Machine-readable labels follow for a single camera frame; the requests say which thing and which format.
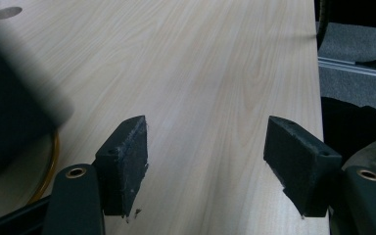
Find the wooden table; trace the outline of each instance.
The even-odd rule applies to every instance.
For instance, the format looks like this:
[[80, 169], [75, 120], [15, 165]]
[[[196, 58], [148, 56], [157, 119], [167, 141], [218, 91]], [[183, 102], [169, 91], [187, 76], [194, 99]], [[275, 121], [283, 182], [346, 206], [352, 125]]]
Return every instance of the wooden table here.
[[328, 233], [262, 158], [269, 115], [322, 136], [313, 1], [0, 1], [14, 6], [2, 51], [50, 106], [74, 108], [59, 169], [146, 116], [142, 211], [107, 217], [108, 234]]

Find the gray carpet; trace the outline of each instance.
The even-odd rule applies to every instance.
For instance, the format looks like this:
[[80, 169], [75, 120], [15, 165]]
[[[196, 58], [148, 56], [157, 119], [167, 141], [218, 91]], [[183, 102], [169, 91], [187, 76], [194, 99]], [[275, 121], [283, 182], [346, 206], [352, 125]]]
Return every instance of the gray carpet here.
[[[319, 57], [376, 60], [376, 28], [330, 23]], [[319, 68], [321, 96], [376, 108], [376, 76]]]

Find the light wood tabletop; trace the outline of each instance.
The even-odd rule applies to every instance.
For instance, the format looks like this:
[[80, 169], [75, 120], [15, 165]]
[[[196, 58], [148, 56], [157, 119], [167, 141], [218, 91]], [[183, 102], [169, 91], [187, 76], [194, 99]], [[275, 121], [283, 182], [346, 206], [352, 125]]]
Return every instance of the light wood tabletop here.
[[58, 170], [92, 163], [122, 121], [146, 116], [141, 212], [106, 217], [107, 234], [329, 233], [327, 218], [300, 216], [263, 160], [270, 115], [322, 139], [312, 0], [7, 7], [22, 11], [0, 20], [0, 49], [53, 110], [73, 107]]

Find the black fabric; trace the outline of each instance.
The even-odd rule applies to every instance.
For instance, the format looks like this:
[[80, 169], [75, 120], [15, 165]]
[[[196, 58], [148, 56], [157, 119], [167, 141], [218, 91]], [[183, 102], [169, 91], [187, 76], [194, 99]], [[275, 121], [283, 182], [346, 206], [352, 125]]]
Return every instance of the black fabric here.
[[[374, 0], [331, 0], [330, 22], [376, 27], [376, 1]], [[318, 19], [319, 0], [315, 0]]]
[[0, 162], [56, 127], [0, 56]]
[[376, 109], [322, 97], [324, 142], [343, 156], [343, 163], [376, 141]]

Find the carpeted floor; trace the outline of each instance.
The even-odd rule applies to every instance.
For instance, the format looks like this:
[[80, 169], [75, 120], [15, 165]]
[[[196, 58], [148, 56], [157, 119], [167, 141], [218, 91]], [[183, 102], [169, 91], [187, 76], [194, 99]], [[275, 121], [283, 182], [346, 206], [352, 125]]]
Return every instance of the carpeted floor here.
[[[319, 57], [347, 62], [376, 60], [376, 28], [330, 23]], [[320, 67], [321, 96], [376, 108], [376, 76]]]

